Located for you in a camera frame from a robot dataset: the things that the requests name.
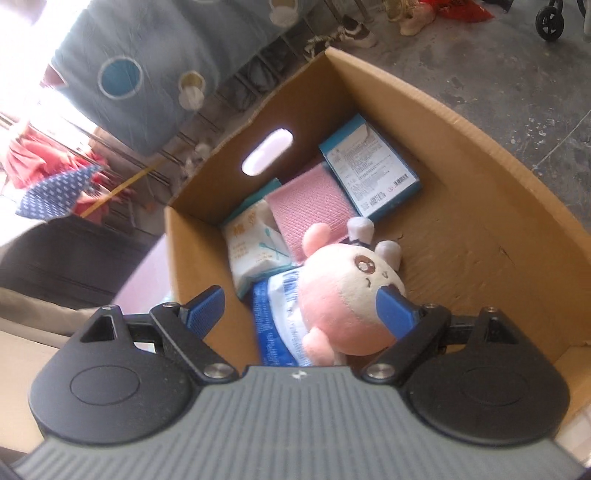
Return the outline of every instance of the pink plush toy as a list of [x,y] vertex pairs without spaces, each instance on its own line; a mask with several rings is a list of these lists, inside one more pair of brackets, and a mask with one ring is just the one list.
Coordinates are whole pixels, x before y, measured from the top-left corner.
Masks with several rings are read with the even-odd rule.
[[406,295],[396,273],[401,248],[389,240],[378,243],[375,251],[366,248],[374,235],[367,218],[352,218],[347,227],[350,245],[327,245],[330,227],[325,223],[312,225],[302,240],[307,260],[300,272],[298,302],[309,331],[302,344],[315,365],[334,365],[339,353],[377,353],[396,341],[380,321],[375,299],[388,285]]

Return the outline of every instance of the gray gripper base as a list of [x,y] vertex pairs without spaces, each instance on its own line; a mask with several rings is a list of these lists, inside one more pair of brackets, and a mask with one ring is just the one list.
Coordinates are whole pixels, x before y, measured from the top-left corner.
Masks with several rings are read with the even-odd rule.
[[140,442],[47,439],[24,480],[572,480],[584,472],[550,440],[488,449],[423,425],[398,392],[348,367],[253,367],[207,387],[190,411]]

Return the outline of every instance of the circle pattern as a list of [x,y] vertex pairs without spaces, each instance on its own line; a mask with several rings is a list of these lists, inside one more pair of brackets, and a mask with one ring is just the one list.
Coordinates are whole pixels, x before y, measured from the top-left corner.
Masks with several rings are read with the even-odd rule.
[[139,63],[129,57],[113,57],[99,70],[100,91],[112,100],[134,96],[142,85],[144,72]]

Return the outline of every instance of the white package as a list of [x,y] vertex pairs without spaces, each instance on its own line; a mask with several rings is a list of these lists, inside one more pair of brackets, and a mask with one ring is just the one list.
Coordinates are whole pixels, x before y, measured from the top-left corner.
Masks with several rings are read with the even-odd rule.
[[265,200],[247,208],[223,228],[238,298],[253,282],[292,268],[292,261]]

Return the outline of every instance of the yellow stick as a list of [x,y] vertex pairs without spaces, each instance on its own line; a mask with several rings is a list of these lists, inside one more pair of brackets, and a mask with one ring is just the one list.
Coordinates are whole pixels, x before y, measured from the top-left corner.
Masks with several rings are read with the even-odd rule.
[[80,216],[82,218],[86,218],[88,217],[92,212],[94,212],[97,208],[100,208],[102,205],[104,205],[106,202],[108,202],[109,200],[111,200],[111,198],[113,198],[115,195],[117,195],[119,192],[123,191],[124,189],[126,189],[127,187],[129,187],[132,183],[135,183],[136,181],[138,181],[140,178],[146,176],[148,173],[150,173],[153,170],[156,170],[156,168],[158,168],[160,165],[162,165],[166,160],[162,159],[159,160],[157,162],[154,162],[153,164],[151,164],[149,167],[144,168],[143,170],[140,170],[139,172],[137,172],[134,176],[132,176],[131,178],[125,180],[121,185],[119,185],[118,187],[115,187],[112,192],[110,192],[108,195],[104,196],[103,198],[101,198],[100,200],[98,200],[92,207],[90,207],[88,210],[85,210],[84,212],[82,212],[80,214]]

